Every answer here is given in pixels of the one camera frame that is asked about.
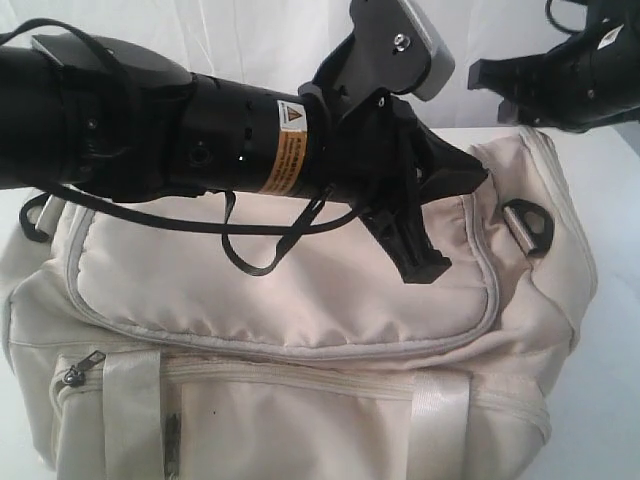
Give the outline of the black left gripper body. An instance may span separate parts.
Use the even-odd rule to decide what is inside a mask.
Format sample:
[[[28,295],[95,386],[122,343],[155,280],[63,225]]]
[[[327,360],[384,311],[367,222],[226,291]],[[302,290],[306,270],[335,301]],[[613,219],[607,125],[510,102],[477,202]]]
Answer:
[[[419,205],[417,117],[401,95],[375,88],[365,74],[352,31],[299,88],[309,112],[309,144],[297,195],[364,211]]]

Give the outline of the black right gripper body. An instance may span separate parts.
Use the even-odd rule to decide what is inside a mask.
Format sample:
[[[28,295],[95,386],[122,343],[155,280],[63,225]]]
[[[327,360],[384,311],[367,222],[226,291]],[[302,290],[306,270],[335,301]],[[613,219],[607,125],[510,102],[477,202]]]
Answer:
[[[545,17],[568,35],[542,56],[533,75],[536,117],[572,132],[639,121],[639,3],[580,1],[581,28]]]

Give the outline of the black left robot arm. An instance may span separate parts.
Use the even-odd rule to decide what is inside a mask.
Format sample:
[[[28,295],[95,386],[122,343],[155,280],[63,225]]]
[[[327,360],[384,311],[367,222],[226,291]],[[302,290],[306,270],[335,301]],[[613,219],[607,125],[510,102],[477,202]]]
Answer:
[[[21,26],[28,48],[1,38],[1,186],[37,188],[139,225],[212,233],[241,271],[231,237],[273,236],[281,260],[306,235],[361,221],[402,280],[428,284],[449,267],[422,208],[474,192],[487,171],[443,141],[403,95],[425,80],[429,51],[385,54],[349,35],[289,95],[186,70],[144,47],[44,21]],[[239,192],[301,198],[288,226],[169,219],[136,203]]]

